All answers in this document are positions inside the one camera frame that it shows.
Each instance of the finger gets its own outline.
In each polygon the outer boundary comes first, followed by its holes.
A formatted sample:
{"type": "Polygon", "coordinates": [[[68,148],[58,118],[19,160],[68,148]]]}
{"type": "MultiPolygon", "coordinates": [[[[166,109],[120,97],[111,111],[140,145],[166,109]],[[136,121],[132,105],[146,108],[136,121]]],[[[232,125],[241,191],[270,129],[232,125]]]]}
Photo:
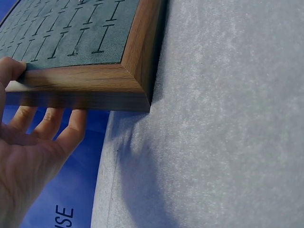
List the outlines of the finger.
{"type": "Polygon", "coordinates": [[[1,124],[1,128],[1,139],[10,145],[29,146],[35,145],[39,142],[39,139],[31,135],[21,133],[16,128],[5,125],[4,123],[1,124]]]}
{"type": "Polygon", "coordinates": [[[48,108],[41,123],[34,129],[32,135],[40,139],[52,140],[57,134],[64,109],[48,108]]]}
{"type": "Polygon", "coordinates": [[[9,125],[25,133],[31,125],[36,111],[36,107],[20,106],[9,125]]]}
{"type": "Polygon", "coordinates": [[[0,121],[2,121],[5,105],[5,88],[11,80],[16,80],[26,69],[26,63],[18,62],[10,57],[0,59],[0,121]]]}
{"type": "Polygon", "coordinates": [[[17,78],[26,70],[25,62],[18,62],[10,57],[0,59],[0,83],[7,87],[10,81],[17,78]]]}
{"type": "Polygon", "coordinates": [[[63,148],[65,159],[81,143],[86,132],[87,111],[73,110],[68,127],[58,136],[56,142],[63,148]]]}

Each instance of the knuckle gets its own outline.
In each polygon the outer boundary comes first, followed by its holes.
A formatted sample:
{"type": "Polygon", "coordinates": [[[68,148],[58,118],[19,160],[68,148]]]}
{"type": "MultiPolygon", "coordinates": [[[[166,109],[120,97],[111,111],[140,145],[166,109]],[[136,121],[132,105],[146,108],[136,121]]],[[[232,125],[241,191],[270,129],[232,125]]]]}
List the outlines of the knuckle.
{"type": "Polygon", "coordinates": [[[47,121],[47,122],[56,122],[56,117],[55,115],[53,114],[53,112],[49,112],[47,111],[46,114],[44,115],[43,117],[43,120],[47,121]]]}
{"type": "Polygon", "coordinates": [[[18,115],[21,118],[28,118],[30,116],[30,109],[28,107],[20,107],[18,115]]]}

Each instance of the blue background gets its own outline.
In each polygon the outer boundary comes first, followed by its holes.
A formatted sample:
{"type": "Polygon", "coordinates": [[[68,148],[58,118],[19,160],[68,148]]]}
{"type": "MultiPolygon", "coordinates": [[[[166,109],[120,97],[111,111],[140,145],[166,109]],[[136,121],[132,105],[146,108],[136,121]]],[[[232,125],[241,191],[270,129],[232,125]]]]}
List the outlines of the blue background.
{"type": "MultiPolygon", "coordinates": [[[[13,0],[0,0],[0,20],[15,3],[13,0]]],[[[6,106],[3,122],[8,123],[14,116],[18,107],[6,106]]],[[[31,132],[43,119],[46,108],[39,108],[31,132]]],[[[61,132],[68,124],[71,110],[66,110],[61,132]]],[[[62,212],[70,214],[72,228],[89,228],[91,224],[92,207],[96,186],[101,150],[104,142],[105,130],[109,112],[89,111],[88,126],[84,141],[67,160],[60,173],[45,187],[39,198],[27,213],[22,228],[55,227],[56,205],[62,212]]]]}

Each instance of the wood grain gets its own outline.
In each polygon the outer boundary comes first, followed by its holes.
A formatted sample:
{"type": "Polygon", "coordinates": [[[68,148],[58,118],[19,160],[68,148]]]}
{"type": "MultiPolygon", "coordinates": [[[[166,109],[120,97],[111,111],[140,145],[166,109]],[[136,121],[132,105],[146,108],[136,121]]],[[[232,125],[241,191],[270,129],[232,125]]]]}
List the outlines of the wood grain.
{"type": "Polygon", "coordinates": [[[148,112],[165,2],[140,0],[121,64],[26,71],[7,87],[7,104],[148,112]]]}
{"type": "Polygon", "coordinates": [[[134,17],[122,59],[122,66],[133,75],[152,101],[152,92],[162,38],[160,22],[164,20],[166,0],[141,0],[134,17]]]}

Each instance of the green velvet insert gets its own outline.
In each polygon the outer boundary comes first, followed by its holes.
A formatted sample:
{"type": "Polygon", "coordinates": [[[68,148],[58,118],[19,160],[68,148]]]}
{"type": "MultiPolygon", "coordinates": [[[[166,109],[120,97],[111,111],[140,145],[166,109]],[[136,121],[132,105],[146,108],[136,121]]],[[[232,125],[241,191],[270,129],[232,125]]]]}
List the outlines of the green velvet insert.
{"type": "Polygon", "coordinates": [[[21,0],[0,28],[0,57],[28,69],[120,63],[139,0],[21,0]]]}

